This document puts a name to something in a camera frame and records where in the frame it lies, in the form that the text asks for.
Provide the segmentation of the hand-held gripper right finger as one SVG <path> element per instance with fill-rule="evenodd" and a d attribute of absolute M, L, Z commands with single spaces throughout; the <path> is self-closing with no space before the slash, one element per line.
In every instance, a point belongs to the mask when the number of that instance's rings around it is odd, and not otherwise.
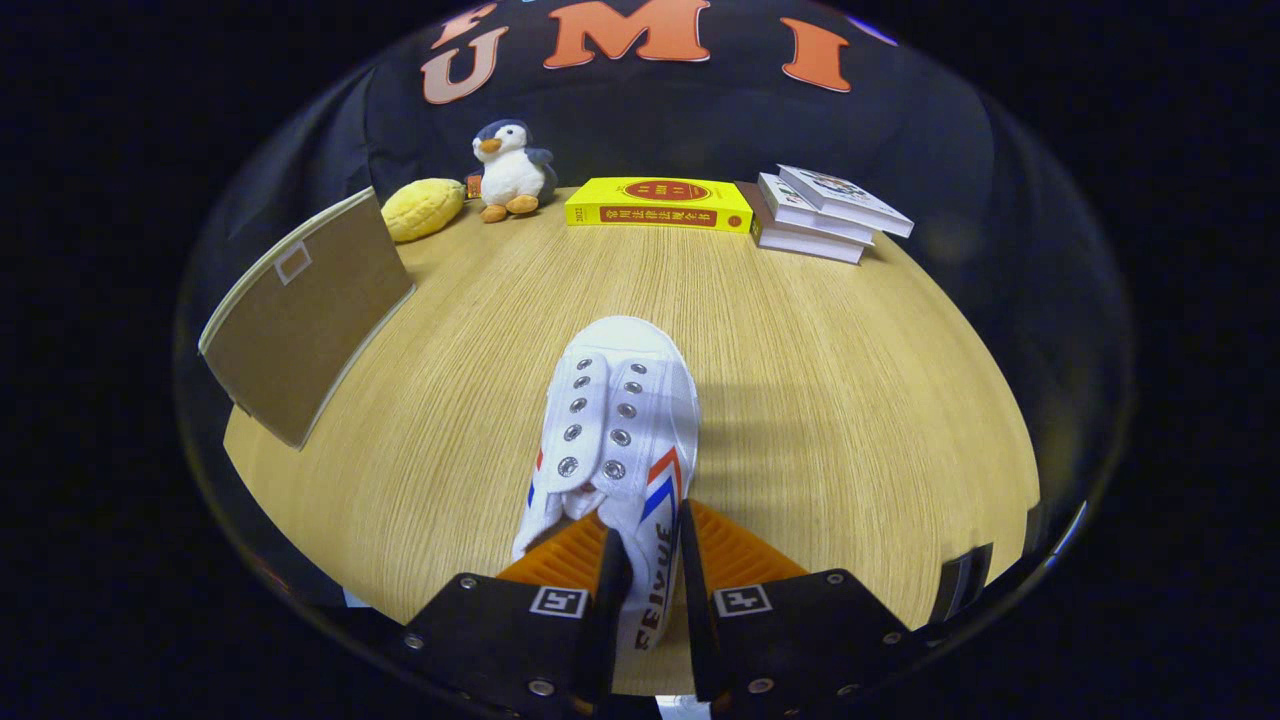
<path fill-rule="evenodd" d="M 695 500 L 680 507 L 695 691 L 716 716 L 844 716 L 925 655 L 850 571 L 808 571 Z"/>

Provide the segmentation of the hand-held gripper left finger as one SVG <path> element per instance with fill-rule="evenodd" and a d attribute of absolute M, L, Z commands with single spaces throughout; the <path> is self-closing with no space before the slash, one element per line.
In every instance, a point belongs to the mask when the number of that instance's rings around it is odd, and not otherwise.
<path fill-rule="evenodd" d="M 596 512 L 495 577 L 461 573 L 403 630 L 403 666 L 483 716 L 591 716 L 631 573 Z"/>

